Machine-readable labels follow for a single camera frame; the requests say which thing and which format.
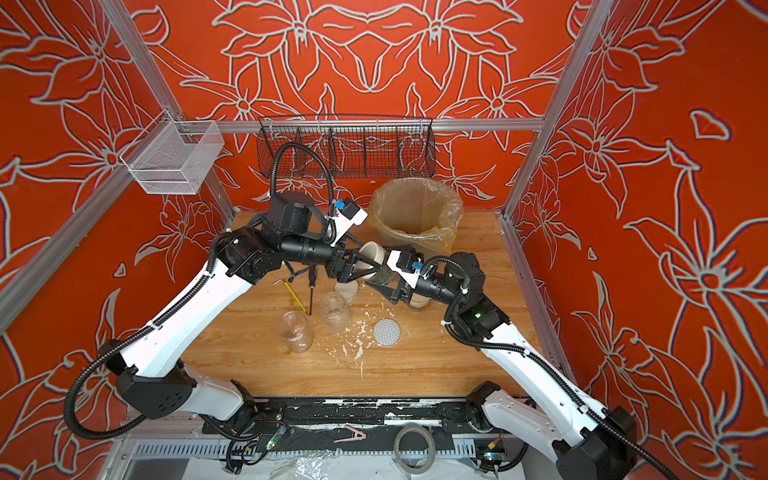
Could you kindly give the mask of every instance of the orange wall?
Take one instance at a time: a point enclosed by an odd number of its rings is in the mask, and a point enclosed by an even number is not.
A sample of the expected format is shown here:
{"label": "orange wall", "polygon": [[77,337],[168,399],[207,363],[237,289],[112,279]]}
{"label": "orange wall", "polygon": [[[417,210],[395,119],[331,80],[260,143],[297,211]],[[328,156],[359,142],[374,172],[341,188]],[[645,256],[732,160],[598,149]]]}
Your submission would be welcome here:
{"label": "orange wall", "polygon": [[[132,183],[2,335],[0,478],[96,478],[111,442],[74,437],[64,397],[105,340],[143,326],[202,268],[223,228],[213,205],[205,187],[166,197]],[[77,405],[87,428],[125,418],[114,381],[101,368],[86,384]]]}
{"label": "orange wall", "polygon": [[3,2],[0,289],[160,109],[97,2]]}
{"label": "orange wall", "polygon": [[[107,176],[158,112],[91,0],[0,7],[0,288]],[[96,478],[111,444],[61,420],[71,383],[106,339],[143,325],[202,267],[223,227],[200,196],[132,184],[0,336],[0,478]],[[92,429],[125,416],[100,371],[78,400]]]}
{"label": "orange wall", "polygon": [[[278,114],[542,115],[589,5],[125,3],[188,118],[251,121]],[[532,139],[531,132],[439,136],[436,179],[467,207],[499,207]],[[230,135],[231,155],[217,162],[233,202],[249,210],[264,208],[268,191],[256,173],[255,143]],[[365,203],[382,180],[338,183]],[[316,180],[295,186],[322,200]]]}
{"label": "orange wall", "polygon": [[767,42],[764,2],[617,2],[514,216],[579,385],[681,478],[768,472]]}

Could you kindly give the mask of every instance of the glass jar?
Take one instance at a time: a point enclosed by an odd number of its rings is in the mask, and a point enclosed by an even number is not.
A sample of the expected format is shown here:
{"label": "glass jar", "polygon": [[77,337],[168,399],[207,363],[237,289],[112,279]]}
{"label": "glass jar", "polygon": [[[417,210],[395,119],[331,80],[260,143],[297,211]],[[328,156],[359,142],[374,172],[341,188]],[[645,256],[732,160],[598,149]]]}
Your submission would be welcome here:
{"label": "glass jar", "polygon": [[320,300],[320,316],[331,333],[341,333],[349,325],[349,307],[344,297],[329,293]]}
{"label": "glass jar", "polygon": [[286,341],[288,349],[294,353],[307,351],[315,340],[315,333],[306,315],[298,310],[283,315],[283,318],[277,322],[277,334]]}

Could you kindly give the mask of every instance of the plastic bag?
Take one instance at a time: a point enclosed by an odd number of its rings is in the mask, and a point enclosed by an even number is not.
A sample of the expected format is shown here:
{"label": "plastic bag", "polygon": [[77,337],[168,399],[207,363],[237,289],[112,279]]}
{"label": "plastic bag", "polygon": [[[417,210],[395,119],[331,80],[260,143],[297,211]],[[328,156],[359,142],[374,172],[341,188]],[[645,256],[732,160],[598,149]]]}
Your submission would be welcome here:
{"label": "plastic bag", "polygon": [[464,203],[434,180],[399,178],[373,192],[369,214],[384,247],[410,243],[429,259],[451,253]]}

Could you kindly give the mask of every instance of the white bracket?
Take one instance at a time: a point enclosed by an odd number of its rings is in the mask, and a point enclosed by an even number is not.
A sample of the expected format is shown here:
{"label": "white bracket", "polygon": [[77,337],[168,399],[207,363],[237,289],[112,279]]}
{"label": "white bracket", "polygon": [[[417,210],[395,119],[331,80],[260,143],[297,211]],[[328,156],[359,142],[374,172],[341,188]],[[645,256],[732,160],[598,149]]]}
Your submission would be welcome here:
{"label": "white bracket", "polygon": [[331,243],[331,247],[336,246],[336,242],[338,242],[341,237],[344,236],[347,231],[352,227],[352,225],[362,225],[362,222],[365,221],[365,219],[368,217],[368,212],[363,210],[362,208],[357,211],[357,213],[352,217],[352,219],[349,219],[347,217],[344,217],[344,215],[336,209],[336,215],[333,217],[333,221],[336,222],[336,238],[333,239],[333,243]]}
{"label": "white bracket", "polygon": [[397,260],[400,260],[401,253],[402,252],[400,250],[393,250],[389,254],[389,258],[386,260],[386,266],[388,266],[391,271],[399,273],[411,288],[416,288],[416,282],[419,281],[419,274],[422,272],[422,270],[419,268],[413,273],[403,272],[400,270],[397,267]]}

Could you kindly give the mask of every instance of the yellow pencil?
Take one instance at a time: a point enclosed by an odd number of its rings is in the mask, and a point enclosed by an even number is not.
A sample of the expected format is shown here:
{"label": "yellow pencil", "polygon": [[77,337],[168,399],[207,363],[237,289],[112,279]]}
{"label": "yellow pencil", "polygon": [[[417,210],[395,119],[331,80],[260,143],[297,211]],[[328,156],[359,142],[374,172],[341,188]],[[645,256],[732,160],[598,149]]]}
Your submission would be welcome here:
{"label": "yellow pencil", "polygon": [[286,286],[286,288],[288,289],[288,291],[290,292],[290,294],[293,296],[293,299],[296,301],[296,303],[298,303],[298,304],[299,304],[299,307],[301,308],[301,311],[302,311],[302,312],[304,312],[304,313],[307,313],[307,311],[306,311],[306,307],[304,306],[304,304],[303,304],[303,303],[301,303],[301,300],[299,300],[299,296],[298,296],[298,295],[296,295],[296,292],[294,292],[294,291],[293,291],[293,287],[290,285],[290,283],[288,283],[287,281],[285,281],[285,280],[283,280],[283,279],[280,279],[280,280],[277,280],[277,281],[275,282],[275,284],[277,285],[277,284],[278,284],[278,283],[280,283],[280,282],[283,282],[283,285],[285,285],[285,286]]}

